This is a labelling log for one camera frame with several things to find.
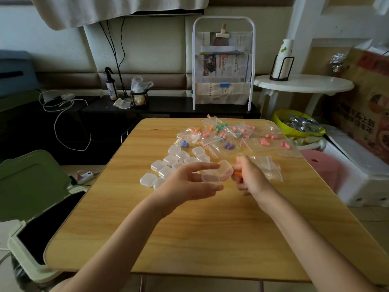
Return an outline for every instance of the stack of paper cups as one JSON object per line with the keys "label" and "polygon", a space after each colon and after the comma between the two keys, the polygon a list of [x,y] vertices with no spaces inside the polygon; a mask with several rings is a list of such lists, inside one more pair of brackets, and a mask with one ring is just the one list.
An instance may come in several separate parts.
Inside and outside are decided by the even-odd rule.
{"label": "stack of paper cups", "polygon": [[271,76],[273,78],[286,78],[289,73],[289,66],[290,66],[290,60],[291,58],[287,58],[284,61],[285,57],[292,55],[292,47],[293,47],[293,40],[291,39],[285,39],[282,42],[280,51],[278,52],[277,59],[275,61],[274,70]]}

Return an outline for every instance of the spray bottle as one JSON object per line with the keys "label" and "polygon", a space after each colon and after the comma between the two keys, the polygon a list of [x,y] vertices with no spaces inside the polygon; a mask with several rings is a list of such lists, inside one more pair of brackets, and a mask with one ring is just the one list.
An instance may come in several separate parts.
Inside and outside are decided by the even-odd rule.
{"label": "spray bottle", "polygon": [[111,98],[111,100],[117,100],[118,92],[116,91],[115,80],[112,79],[110,75],[110,73],[113,74],[114,72],[109,67],[104,68],[104,72],[107,74],[107,80],[105,81],[105,83],[107,84],[109,97]]}

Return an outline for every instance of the white round table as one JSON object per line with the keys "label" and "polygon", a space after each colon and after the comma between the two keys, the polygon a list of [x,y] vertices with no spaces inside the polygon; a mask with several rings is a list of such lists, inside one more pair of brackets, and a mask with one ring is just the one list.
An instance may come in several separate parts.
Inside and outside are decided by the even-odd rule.
{"label": "white round table", "polygon": [[324,95],[333,96],[337,92],[344,92],[354,88],[353,82],[336,77],[318,76],[318,75],[290,75],[288,81],[273,81],[269,79],[270,75],[258,76],[254,79],[254,85],[262,88],[260,97],[261,110],[265,102],[265,96],[270,96],[269,106],[261,118],[270,119],[277,102],[279,91],[313,93],[305,114],[312,116],[318,100]]}

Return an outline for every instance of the white metal rack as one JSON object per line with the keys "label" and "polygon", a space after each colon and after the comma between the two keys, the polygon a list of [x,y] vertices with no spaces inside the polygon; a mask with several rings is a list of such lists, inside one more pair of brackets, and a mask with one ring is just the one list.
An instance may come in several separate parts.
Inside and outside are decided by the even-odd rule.
{"label": "white metal rack", "polygon": [[254,86],[254,77],[255,77],[255,24],[254,22],[245,16],[200,16],[196,19],[193,24],[192,32],[192,89],[193,89],[193,110],[196,109],[196,24],[200,19],[245,19],[252,26],[252,49],[251,49],[251,81],[250,81],[250,93],[249,93],[249,104],[247,110],[251,109],[252,102],[252,89]]}

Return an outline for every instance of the hand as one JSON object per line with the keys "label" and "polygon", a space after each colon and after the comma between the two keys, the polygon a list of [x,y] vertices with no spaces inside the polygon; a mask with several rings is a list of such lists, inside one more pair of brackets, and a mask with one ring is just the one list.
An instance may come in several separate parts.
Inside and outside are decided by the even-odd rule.
{"label": "hand", "polygon": [[245,191],[247,195],[251,194],[261,208],[264,203],[268,202],[270,196],[279,195],[261,169],[251,162],[248,156],[237,157],[233,168],[234,171],[242,172],[242,176],[232,175],[238,190]]}
{"label": "hand", "polygon": [[191,163],[179,167],[155,192],[162,199],[164,216],[169,215],[175,208],[189,200],[199,200],[215,196],[222,190],[222,185],[202,182],[200,170],[219,168],[214,163]]}

